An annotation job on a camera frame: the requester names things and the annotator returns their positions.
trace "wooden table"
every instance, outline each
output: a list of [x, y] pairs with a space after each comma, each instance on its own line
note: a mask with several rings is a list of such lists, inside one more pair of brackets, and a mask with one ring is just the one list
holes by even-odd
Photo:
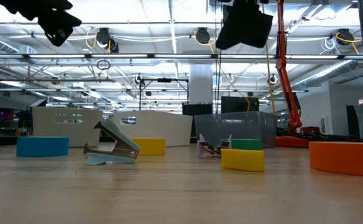
[[265, 150], [263, 173], [196, 153], [90, 167], [81, 149], [24, 159], [0, 147], [0, 223], [363, 223], [363, 177], [310, 170], [307, 149]]

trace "white pillar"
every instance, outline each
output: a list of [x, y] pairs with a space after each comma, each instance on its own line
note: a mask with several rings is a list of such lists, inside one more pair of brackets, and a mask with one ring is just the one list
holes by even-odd
[[211, 65], [190, 65], [190, 104], [213, 102]]

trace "yellow block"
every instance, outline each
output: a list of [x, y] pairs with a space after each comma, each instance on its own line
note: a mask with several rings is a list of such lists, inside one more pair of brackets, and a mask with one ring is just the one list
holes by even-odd
[[244, 171], [264, 171], [264, 152], [258, 150], [221, 150], [221, 167]]
[[165, 154], [165, 140], [151, 138], [132, 138], [140, 146], [139, 156], [160, 156]]

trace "transparent container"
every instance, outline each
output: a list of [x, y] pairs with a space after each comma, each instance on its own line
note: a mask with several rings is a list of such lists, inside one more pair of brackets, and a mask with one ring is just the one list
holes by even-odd
[[277, 136], [277, 115], [250, 111], [194, 116], [196, 136], [218, 145], [232, 134], [233, 139], [260, 139], [262, 147], [274, 147]]

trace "green block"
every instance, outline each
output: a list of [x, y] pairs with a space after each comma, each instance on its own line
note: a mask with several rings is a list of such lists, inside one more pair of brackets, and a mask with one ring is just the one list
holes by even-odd
[[262, 150], [262, 141], [259, 139], [232, 139], [231, 147], [240, 150]]

